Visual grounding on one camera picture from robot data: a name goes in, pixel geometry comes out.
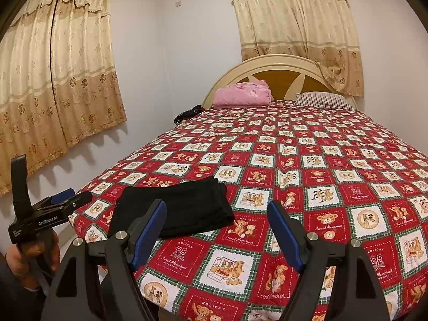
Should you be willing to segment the person's left hand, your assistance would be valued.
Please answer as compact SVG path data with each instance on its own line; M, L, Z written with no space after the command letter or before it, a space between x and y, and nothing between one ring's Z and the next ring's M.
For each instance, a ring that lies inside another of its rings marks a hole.
M54 230L50 230L52 247L49 250L49 262L52 272L56 272L60 264L59 238ZM6 251L6 263L12 275L24 288L36 290L40 284L30 263L38 257L44 257L45 245L43 241L24 243L21 246L11 245Z

